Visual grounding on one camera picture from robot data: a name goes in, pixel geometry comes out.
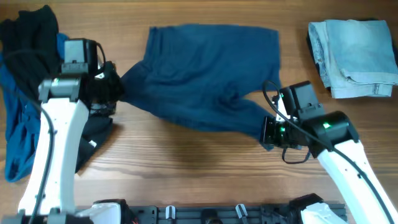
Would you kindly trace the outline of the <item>navy blue shorts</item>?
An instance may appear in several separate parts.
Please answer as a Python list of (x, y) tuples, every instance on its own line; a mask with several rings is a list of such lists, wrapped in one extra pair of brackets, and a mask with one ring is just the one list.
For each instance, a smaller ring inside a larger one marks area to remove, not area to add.
[(268, 112), (247, 95), (280, 87), (279, 33), (252, 26), (152, 27), (144, 58), (122, 77), (123, 102), (187, 128), (260, 140)]

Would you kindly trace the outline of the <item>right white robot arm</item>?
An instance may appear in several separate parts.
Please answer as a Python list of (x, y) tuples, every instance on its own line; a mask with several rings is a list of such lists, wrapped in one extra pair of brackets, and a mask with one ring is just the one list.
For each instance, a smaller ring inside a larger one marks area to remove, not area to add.
[(397, 210), (377, 179), (359, 134), (341, 111), (325, 113), (310, 82), (278, 89), (266, 101), (260, 142), (283, 150), (307, 147), (326, 170), (356, 223), (397, 223)]

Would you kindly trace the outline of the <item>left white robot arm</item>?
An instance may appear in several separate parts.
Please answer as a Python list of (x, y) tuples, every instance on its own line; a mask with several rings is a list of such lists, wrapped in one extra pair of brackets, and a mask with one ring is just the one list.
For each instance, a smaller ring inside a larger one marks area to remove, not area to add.
[(81, 135), (89, 115), (112, 115), (123, 88), (102, 46), (89, 39), (65, 41), (60, 74), (39, 85), (40, 136), (29, 183), (18, 212), (2, 223), (121, 223), (119, 202), (77, 211), (74, 175)]

